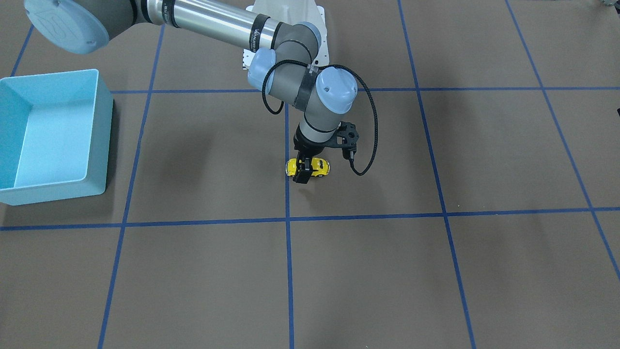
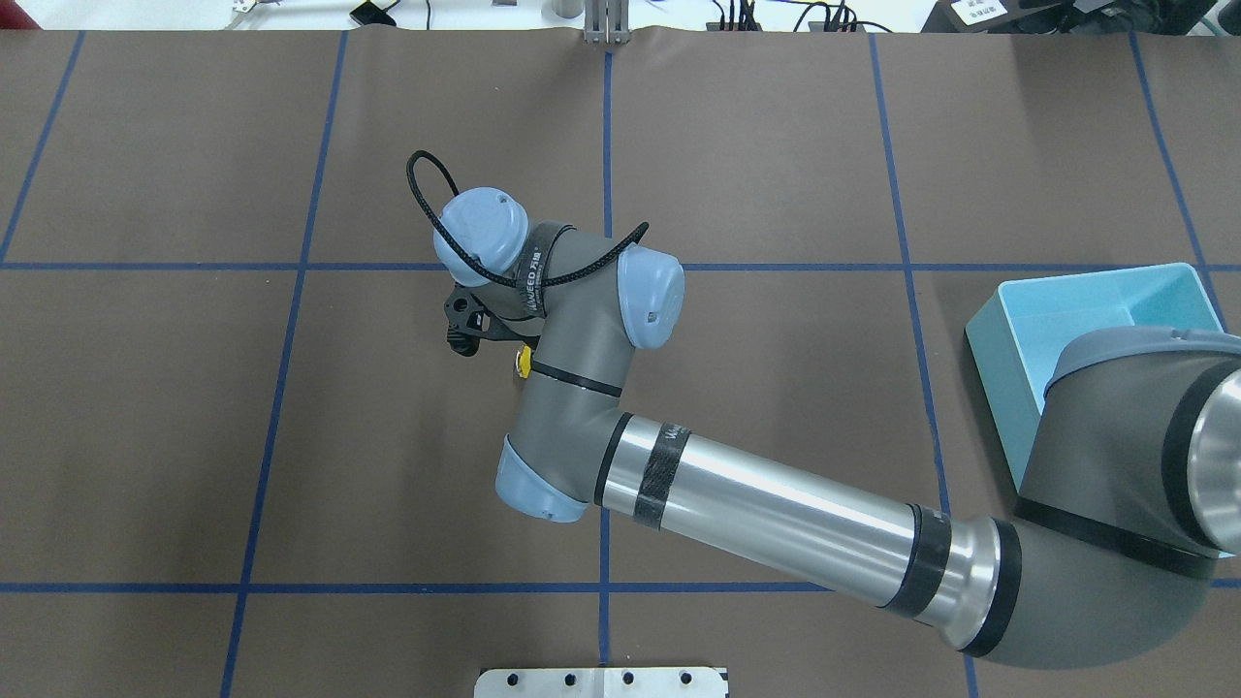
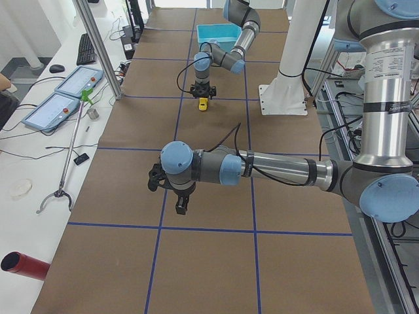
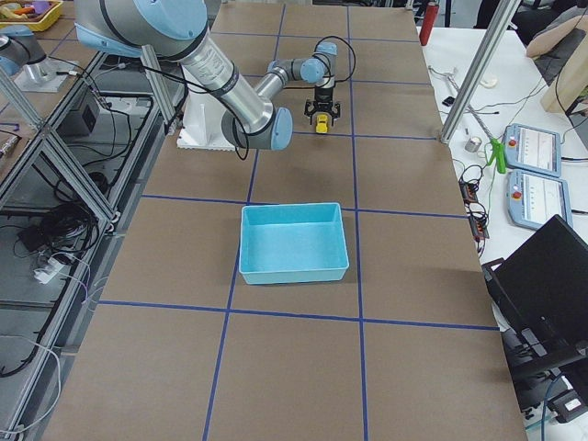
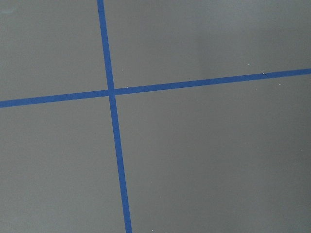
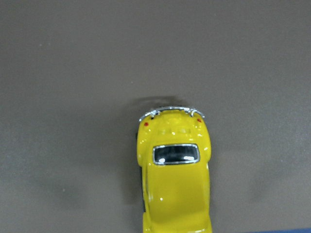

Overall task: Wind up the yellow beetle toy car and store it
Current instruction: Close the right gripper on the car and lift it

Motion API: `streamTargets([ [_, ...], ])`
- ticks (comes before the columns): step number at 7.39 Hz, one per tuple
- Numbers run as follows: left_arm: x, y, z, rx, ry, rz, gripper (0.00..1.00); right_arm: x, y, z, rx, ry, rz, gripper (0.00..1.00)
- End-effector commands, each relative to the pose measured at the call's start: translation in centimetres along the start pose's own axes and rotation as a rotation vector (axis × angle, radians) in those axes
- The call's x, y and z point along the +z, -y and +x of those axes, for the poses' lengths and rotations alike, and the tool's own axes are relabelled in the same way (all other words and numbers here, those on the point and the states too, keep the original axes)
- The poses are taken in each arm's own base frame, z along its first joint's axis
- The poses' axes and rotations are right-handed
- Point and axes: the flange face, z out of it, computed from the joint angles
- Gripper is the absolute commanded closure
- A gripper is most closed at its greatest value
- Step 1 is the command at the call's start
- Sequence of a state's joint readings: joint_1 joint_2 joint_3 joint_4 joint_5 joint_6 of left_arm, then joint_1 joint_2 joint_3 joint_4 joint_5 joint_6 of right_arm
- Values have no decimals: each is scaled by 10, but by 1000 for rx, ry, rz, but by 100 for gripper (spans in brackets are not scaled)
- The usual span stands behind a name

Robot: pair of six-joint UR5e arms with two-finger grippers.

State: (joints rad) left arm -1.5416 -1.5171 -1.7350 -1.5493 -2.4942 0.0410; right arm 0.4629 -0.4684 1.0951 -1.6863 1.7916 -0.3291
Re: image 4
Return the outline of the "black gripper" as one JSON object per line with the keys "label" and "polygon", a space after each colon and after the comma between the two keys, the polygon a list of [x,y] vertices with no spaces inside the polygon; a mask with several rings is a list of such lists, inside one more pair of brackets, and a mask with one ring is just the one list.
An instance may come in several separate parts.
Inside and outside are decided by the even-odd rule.
{"label": "black gripper", "polygon": [[306,101],[304,116],[313,124],[314,114],[317,112],[329,113],[334,124],[341,117],[341,104],[333,102],[333,89],[331,87],[314,87],[313,101]]}

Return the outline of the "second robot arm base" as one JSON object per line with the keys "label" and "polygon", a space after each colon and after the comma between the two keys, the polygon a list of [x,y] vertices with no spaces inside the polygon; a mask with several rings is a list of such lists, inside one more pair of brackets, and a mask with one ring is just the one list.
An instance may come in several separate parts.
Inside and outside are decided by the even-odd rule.
{"label": "second robot arm base", "polygon": [[1,29],[1,70],[15,77],[21,91],[57,93],[68,75],[67,70],[60,74],[59,66],[28,27],[12,25]]}

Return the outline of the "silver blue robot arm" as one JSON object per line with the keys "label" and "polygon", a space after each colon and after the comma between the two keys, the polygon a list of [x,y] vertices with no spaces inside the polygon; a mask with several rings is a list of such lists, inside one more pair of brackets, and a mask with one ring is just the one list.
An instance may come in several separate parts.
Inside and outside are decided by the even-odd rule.
{"label": "silver blue robot arm", "polygon": [[314,87],[304,114],[339,118],[334,101],[335,44],[319,41],[306,59],[274,60],[256,86],[242,78],[236,64],[212,40],[208,12],[202,1],[77,1],[76,33],[87,47],[128,58],[141,56],[146,45],[157,56],[177,62],[194,77],[200,94],[218,100],[225,108],[221,130],[236,149],[285,149],[291,140],[290,111],[275,107],[274,96],[291,81]]}

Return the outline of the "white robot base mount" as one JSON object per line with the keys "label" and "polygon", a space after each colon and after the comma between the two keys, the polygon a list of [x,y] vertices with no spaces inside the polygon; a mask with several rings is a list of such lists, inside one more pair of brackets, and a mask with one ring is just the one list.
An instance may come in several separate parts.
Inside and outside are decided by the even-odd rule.
{"label": "white robot base mount", "polygon": [[185,66],[182,66],[182,73],[189,82],[189,91],[182,129],[177,138],[177,147],[192,150],[233,151],[234,146],[225,138],[221,129],[225,107],[200,87],[198,80]]}

